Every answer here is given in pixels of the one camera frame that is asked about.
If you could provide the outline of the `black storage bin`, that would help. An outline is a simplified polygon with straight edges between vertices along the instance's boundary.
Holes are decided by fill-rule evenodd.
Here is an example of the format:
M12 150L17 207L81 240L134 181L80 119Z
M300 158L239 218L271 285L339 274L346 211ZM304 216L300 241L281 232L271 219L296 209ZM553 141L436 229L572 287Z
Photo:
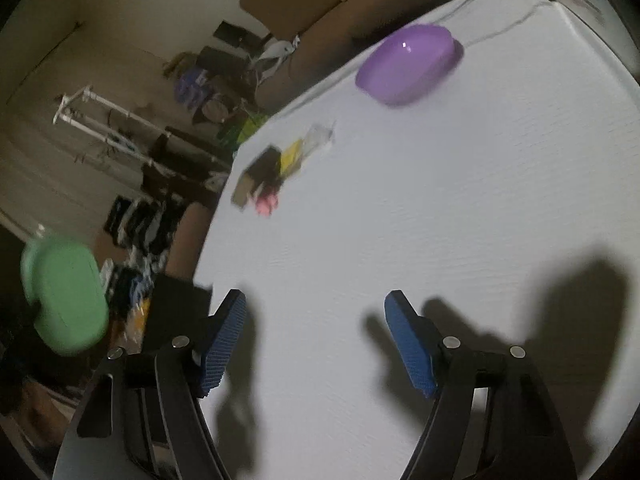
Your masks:
M178 336L190 336L208 317L212 289L158 274L150 296L141 351L154 352Z

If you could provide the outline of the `yellow small packet by box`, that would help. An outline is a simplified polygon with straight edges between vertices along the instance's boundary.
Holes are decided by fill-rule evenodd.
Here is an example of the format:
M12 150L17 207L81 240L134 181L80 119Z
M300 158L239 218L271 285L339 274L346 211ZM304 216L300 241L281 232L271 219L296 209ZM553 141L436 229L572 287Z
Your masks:
M303 144L303 139L298 138L281 153L279 176L282 180L290 176L299 167Z

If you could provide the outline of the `clear plastic spoon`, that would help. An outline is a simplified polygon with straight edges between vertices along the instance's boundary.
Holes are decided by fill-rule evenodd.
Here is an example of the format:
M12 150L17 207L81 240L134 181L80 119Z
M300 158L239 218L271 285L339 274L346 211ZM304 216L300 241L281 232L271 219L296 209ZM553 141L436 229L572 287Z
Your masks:
M305 136L302 143L302 156L308 158L314 152L325 148L333 140L333 127L321 124L313 124Z

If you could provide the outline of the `pink snack packet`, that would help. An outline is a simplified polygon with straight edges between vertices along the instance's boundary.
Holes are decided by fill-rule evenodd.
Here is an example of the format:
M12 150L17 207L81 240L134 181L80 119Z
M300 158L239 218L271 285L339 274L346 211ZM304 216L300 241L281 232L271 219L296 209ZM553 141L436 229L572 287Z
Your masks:
M255 200L255 210L262 217L270 217L279 206L279 197L276 191L260 193Z

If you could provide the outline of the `white floor stand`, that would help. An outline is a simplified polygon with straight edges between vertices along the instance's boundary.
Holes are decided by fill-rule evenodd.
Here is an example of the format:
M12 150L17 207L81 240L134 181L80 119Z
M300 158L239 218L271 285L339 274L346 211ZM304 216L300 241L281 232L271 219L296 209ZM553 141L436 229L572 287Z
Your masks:
M163 174L213 174L231 169L231 155L191 133L157 125L85 86L63 94L52 122L90 136Z

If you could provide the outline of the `brown sofa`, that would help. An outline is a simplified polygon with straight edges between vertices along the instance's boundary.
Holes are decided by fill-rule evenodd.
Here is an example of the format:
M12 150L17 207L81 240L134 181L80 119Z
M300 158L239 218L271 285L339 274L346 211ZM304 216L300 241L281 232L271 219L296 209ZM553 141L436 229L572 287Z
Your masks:
M395 29L449 0L240 0L274 39L299 45L258 84L257 105L270 114Z

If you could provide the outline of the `brown rectangular box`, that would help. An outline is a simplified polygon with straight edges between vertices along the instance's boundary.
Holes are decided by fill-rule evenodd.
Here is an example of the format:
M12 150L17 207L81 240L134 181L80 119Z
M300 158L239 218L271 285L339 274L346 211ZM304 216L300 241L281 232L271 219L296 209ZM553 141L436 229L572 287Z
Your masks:
M262 192L273 191L281 183L281 151L265 148L240 174L231 195L231 203L244 209Z

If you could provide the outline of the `mint green plastic plate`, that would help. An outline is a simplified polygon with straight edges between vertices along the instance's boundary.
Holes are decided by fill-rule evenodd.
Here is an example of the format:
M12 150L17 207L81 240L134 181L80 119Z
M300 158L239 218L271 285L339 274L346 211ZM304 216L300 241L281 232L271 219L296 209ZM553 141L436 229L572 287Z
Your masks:
M60 356L76 356L105 335L108 307L91 250L61 235L34 237L22 253L27 302L38 307L34 326Z

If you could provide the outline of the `purple plastic plate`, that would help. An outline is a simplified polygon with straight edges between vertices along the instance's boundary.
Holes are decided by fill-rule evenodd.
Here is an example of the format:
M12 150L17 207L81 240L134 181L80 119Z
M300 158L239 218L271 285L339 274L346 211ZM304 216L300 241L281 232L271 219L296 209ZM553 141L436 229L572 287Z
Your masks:
M421 99L456 67L462 47L444 26L415 24L396 30L362 63L356 86L381 104Z

